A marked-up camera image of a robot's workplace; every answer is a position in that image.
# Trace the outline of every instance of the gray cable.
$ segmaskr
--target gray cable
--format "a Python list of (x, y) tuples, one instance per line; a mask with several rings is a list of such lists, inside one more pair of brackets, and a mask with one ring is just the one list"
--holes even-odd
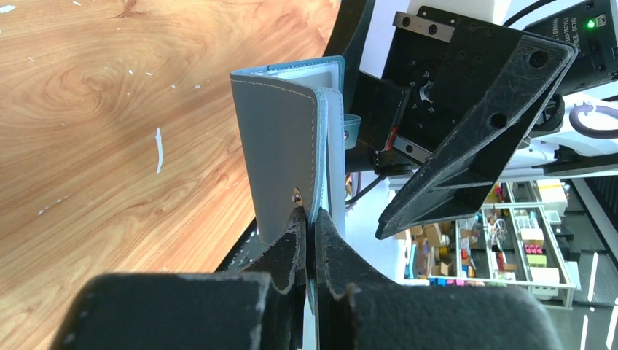
[[(590, 104), (583, 104), (581, 106), (575, 106), (571, 112), (568, 114), (568, 121), (571, 122), (573, 129), (578, 133), (591, 137), (593, 139), (618, 139), (618, 129), (614, 130), (598, 130), (588, 128), (586, 125), (582, 124), (582, 121), (579, 120), (579, 113), (588, 113), (595, 110), (595, 107)], [(606, 114), (614, 119), (618, 119), (618, 110), (607, 107), (607, 106), (596, 106), (596, 111), (599, 113)]]

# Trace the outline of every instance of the wood grain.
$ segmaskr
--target wood grain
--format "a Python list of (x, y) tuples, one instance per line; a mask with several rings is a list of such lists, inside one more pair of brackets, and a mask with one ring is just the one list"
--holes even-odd
[(336, 2), (0, 14), (0, 349), (47, 347), (94, 275), (217, 267), (254, 216), (228, 74), (321, 56)]

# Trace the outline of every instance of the wallet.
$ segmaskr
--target wallet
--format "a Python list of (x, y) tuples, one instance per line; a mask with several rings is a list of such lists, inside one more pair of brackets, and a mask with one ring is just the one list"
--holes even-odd
[(343, 113), (344, 66), (333, 56), (230, 75), (259, 236), (268, 244), (299, 204), (310, 227), (323, 208), (345, 234), (344, 149), (356, 144), (360, 118), (355, 124)]

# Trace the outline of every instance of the screw hole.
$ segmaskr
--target screw hole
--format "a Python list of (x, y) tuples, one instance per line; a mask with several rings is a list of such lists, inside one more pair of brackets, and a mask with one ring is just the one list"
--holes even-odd
[(492, 115), (489, 119), (489, 125), (496, 129), (504, 128), (506, 126), (506, 115), (502, 113)]
[(536, 51), (532, 55), (530, 55), (529, 63), (534, 68), (541, 68), (547, 64), (549, 60), (549, 56), (545, 51)]

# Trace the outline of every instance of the white strip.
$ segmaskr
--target white strip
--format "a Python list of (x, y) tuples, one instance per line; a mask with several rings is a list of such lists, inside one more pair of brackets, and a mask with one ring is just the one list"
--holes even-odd
[(597, 279), (598, 254), (592, 256), (592, 270), (590, 271), (590, 286), (588, 286), (588, 301), (592, 301), (595, 295), (595, 282)]
[(616, 332), (616, 320), (618, 319), (618, 297), (614, 301), (614, 308), (611, 310), (611, 318), (609, 319), (609, 329), (607, 329), (607, 340), (605, 340), (605, 346), (607, 349), (611, 349), (614, 345), (614, 333)]
[(163, 166), (163, 141), (161, 139), (161, 128), (157, 128), (157, 135), (154, 137), (157, 140), (157, 149), (159, 151), (159, 163), (157, 164), (157, 174), (161, 172)]
[(587, 336), (588, 336), (588, 315), (584, 315), (584, 325), (582, 326), (582, 341), (579, 343), (579, 350), (586, 349)]
[(3, 7), (0, 7), (0, 13), (11, 12), (14, 9), (15, 9), (15, 6), (13, 6), (13, 5), (3, 6)]

